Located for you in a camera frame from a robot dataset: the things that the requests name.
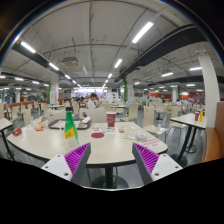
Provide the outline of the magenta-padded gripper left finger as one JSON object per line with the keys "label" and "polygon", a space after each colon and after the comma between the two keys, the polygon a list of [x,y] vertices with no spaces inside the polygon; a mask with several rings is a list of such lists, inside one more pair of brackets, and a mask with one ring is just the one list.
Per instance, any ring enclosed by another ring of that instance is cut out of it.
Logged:
{"label": "magenta-padded gripper left finger", "polygon": [[86,143],[66,155],[56,154],[42,169],[79,185],[90,154],[91,144]]}

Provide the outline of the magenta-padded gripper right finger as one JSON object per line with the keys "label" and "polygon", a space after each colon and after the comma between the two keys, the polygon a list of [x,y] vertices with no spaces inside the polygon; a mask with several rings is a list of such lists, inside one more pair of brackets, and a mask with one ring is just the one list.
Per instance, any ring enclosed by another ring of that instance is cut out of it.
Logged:
{"label": "magenta-padded gripper right finger", "polygon": [[157,154],[137,143],[133,144],[132,153],[145,185],[182,169],[168,154]]}

